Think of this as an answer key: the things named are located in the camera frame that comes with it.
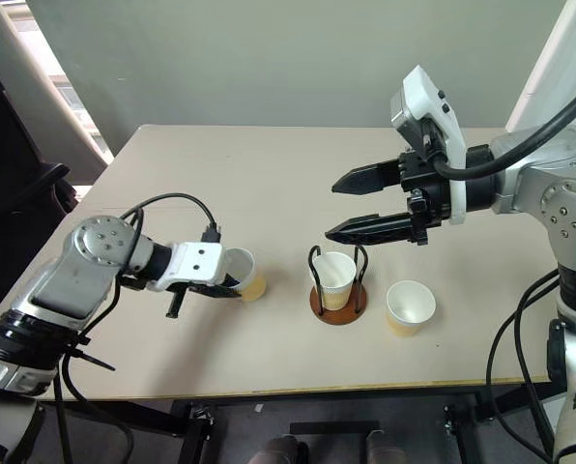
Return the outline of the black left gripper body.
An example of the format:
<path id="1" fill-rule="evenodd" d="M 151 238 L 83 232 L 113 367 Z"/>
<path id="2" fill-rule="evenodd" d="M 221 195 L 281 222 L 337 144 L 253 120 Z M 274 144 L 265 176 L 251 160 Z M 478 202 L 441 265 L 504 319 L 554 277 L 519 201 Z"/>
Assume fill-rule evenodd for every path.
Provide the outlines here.
<path id="1" fill-rule="evenodd" d="M 196 285 L 187 282 L 177 282 L 167 288 L 167 291 L 173 294 L 170 306 L 165 314 L 167 318 L 177 319 L 179 317 L 185 296 L 190 289 L 196 289 Z"/>

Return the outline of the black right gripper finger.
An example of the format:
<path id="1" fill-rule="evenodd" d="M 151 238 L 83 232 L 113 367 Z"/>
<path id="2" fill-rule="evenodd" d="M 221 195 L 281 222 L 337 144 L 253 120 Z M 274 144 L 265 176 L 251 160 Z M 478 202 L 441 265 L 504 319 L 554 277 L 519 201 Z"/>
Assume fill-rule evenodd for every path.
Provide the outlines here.
<path id="1" fill-rule="evenodd" d="M 331 187 L 333 193 L 366 195 L 400 183 L 399 162 L 388 160 L 350 170 Z"/>
<path id="2" fill-rule="evenodd" d="M 413 226 L 408 213 L 390 216 L 352 217 L 325 233 L 328 240 L 344 245 L 380 245 L 411 241 Z"/>

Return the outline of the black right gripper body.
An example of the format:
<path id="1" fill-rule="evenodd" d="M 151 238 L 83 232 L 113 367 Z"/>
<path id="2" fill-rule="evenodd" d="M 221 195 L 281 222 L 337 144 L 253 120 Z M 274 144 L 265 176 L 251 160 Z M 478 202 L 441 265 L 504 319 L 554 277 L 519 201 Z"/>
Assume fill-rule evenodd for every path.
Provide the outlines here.
<path id="1" fill-rule="evenodd" d="M 449 180 L 434 165 L 435 161 L 447 161 L 446 144 L 432 120 L 418 122 L 408 134 L 411 149 L 399 157 L 400 185 L 409 194 L 410 242 L 422 246 L 428 243 L 427 229 L 450 217 Z"/>

